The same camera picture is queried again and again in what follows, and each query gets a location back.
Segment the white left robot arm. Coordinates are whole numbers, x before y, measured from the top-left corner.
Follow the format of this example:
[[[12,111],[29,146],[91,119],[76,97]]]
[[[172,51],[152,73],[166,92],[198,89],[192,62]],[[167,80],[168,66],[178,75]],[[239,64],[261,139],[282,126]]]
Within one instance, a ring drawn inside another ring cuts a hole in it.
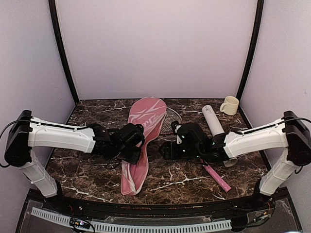
[[[106,129],[96,123],[79,127],[41,120],[33,117],[30,110],[22,111],[5,129],[9,129],[4,153],[7,164],[1,167],[19,168],[59,212],[65,211],[69,202],[62,196],[61,185],[37,159],[34,147],[77,150],[135,165],[145,143],[141,124],[128,123],[121,129]]]

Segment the white shuttlecock tube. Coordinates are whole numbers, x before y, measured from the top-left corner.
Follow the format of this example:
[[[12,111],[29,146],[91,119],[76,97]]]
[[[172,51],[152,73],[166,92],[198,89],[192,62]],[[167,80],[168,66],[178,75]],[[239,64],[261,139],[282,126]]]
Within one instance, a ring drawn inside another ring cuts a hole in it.
[[[204,106],[202,108],[202,113],[203,113],[204,118],[208,124],[208,127],[210,129],[212,136],[224,133],[224,130],[223,130],[213,108],[210,105]]]

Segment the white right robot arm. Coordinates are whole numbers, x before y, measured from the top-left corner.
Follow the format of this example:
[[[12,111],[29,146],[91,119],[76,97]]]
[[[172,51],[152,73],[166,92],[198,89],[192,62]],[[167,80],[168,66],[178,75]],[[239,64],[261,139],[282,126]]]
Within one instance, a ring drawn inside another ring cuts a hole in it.
[[[299,167],[311,162],[311,133],[304,118],[286,111],[274,122],[253,129],[220,133],[209,138],[197,123],[172,123],[177,136],[159,147],[166,160],[200,159],[202,163],[219,163],[250,152],[282,148],[283,152],[271,170],[258,182],[258,192],[248,199],[248,207],[259,210],[267,196],[275,193]]]

